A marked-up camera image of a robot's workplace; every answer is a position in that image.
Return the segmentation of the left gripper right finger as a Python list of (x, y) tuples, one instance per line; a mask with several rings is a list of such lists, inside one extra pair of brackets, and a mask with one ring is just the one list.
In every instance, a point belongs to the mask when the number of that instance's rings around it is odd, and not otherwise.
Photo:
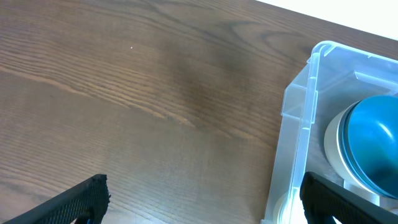
[(397, 224), (397, 215), (314, 172), (305, 173), (300, 199), (308, 224)]

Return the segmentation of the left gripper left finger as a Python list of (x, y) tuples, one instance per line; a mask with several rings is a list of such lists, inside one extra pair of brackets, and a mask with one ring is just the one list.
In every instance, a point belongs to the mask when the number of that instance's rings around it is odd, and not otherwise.
[(109, 199), (107, 175), (96, 174), (4, 224), (101, 224)]

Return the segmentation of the white small bowl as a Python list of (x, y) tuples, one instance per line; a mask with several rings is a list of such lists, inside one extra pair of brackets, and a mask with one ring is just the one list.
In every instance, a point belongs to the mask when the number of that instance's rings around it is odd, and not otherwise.
[(274, 207), (272, 220), (274, 224), (307, 224), (299, 195), (294, 193), (289, 197), (284, 193)]

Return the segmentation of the beige bowl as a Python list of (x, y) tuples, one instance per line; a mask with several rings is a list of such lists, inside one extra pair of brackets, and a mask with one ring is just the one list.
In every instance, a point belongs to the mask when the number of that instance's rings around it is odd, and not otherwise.
[(365, 185), (363, 180), (355, 176), (354, 172), (349, 168), (348, 160), (343, 155), (343, 122), (346, 121), (348, 113), (358, 103), (357, 101), (351, 104), (330, 121), (324, 135), (324, 149), (328, 162), (345, 182), (375, 194), (375, 191)]

